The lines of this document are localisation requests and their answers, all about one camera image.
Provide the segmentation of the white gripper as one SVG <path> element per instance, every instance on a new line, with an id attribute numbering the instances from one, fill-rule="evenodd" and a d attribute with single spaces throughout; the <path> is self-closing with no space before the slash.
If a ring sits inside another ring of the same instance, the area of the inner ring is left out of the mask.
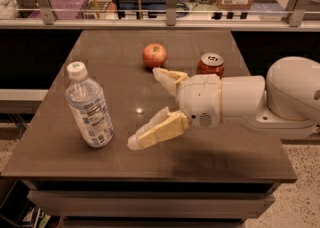
<path id="1" fill-rule="evenodd" d="M 181 111 L 171 112 L 168 107 L 161 109 L 128 139 L 127 146 L 131 150 L 143 150 L 176 138 L 182 135 L 190 124 L 197 128 L 209 128 L 220 123 L 219 76 L 203 74 L 189 78 L 185 72 L 164 68 L 153 68 L 152 72 L 154 78 L 173 97 L 177 96 L 176 102 Z"/>

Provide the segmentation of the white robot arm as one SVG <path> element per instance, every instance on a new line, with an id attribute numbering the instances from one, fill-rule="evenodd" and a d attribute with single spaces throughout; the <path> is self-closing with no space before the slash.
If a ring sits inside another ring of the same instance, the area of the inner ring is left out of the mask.
<path id="1" fill-rule="evenodd" d="M 320 63 L 303 57 L 274 62 L 265 77 L 219 77 L 163 68 L 155 79 L 175 98 L 128 139 L 142 150 L 176 138 L 191 127 L 213 128 L 235 123 L 251 131 L 282 139 L 302 139 L 320 124 Z"/>

